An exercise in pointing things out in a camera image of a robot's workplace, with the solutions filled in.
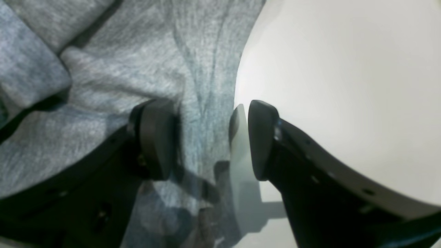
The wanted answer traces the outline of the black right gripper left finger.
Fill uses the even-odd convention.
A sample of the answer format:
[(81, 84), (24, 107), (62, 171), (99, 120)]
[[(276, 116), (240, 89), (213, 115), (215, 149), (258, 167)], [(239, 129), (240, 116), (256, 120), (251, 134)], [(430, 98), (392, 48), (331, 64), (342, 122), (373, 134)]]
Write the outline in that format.
[(128, 124), (69, 168), (1, 200), (1, 237), (39, 248), (118, 248), (138, 189), (177, 162), (173, 102), (135, 106)]

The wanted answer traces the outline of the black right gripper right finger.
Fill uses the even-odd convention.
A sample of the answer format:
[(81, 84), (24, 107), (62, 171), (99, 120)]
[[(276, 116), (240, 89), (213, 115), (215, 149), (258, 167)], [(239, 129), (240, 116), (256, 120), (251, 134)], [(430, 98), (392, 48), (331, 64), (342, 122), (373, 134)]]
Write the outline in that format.
[(252, 166), (279, 191), (299, 248), (430, 248), (440, 207), (391, 190), (336, 159), (275, 107), (248, 110)]

